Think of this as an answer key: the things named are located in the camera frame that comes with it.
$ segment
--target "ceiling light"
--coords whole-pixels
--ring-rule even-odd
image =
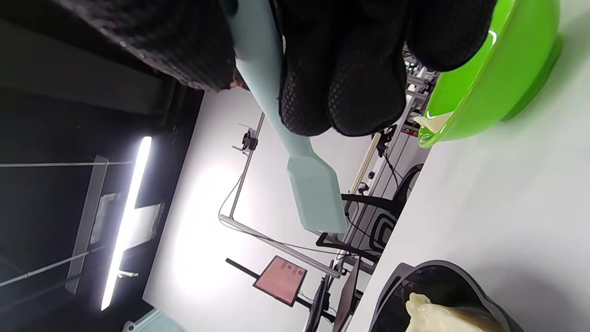
[[[119,226],[119,233],[117,234],[117,241],[115,242],[113,251],[113,260],[109,268],[109,276],[107,277],[107,284],[104,289],[103,303],[100,307],[105,310],[113,299],[114,286],[117,282],[121,261],[123,260],[123,252],[127,249],[127,243],[133,234],[133,224],[135,218],[133,217],[133,210],[137,201],[137,194],[142,183],[143,172],[145,171],[148,162],[149,150],[152,144],[152,138],[146,136],[143,138],[139,146],[139,152],[135,160],[135,168],[133,169],[133,176],[131,177],[131,185],[129,186],[129,193],[127,194],[127,201],[123,210],[123,217],[121,218],[121,225]]]

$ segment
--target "white countertop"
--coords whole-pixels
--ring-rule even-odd
[[[395,267],[469,272],[525,331],[590,326],[590,1],[562,0],[563,54],[508,123],[433,147],[348,332]]]

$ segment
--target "computer monitor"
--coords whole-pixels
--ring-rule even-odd
[[[275,256],[253,286],[292,307],[306,274],[301,266]]]
[[[312,307],[309,308],[309,317],[307,318],[304,332],[317,331],[322,312],[329,307],[329,304],[326,304],[330,301],[328,294],[328,288],[330,287],[329,278],[330,276],[326,276],[320,281],[320,286],[317,288],[316,295],[313,297]]]
[[[353,310],[353,305],[356,302],[356,282],[359,279],[360,258],[355,262],[352,272],[342,287],[342,294],[340,295],[340,302],[338,303],[338,310],[336,311],[336,320],[334,321],[334,328],[332,332],[342,332],[345,330],[346,323],[350,319],[350,313]]]

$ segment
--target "office chair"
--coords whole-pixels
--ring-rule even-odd
[[[363,224],[363,218],[368,217],[368,228],[371,227],[371,232],[368,232],[368,228],[367,230],[361,230],[359,226],[354,225],[349,228],[344,240],[334,238],[330,233],[322,233],[316,241],[316,245],[344,250],[365,258],[372,263],[377,263],[407,202],[410,184],[422,170],[422,166],[423,164],[415,165],[406,173],[394,197],[390,200],[382,197],[342,194],[345,207],[350,206],[349,203],[356,203],[358,210],[361,209],[361,204],[363,205],[364,212],[359,224]],[[349,212],[350,209],[347,209],[348,218],[354,219],[354,216],[351,216]],[[360,240],[355,236],[358,233],[362,234]]]

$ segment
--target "black bowl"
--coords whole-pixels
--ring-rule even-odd
[[[381,291],[369,331],[404,332],[410,321],[405,307],[410,293],[424,294],[435,304],[484,315],[497,321],[504,332],[524,332],[473,277],[446,261],[429,261],[415,268],[398,265]]]

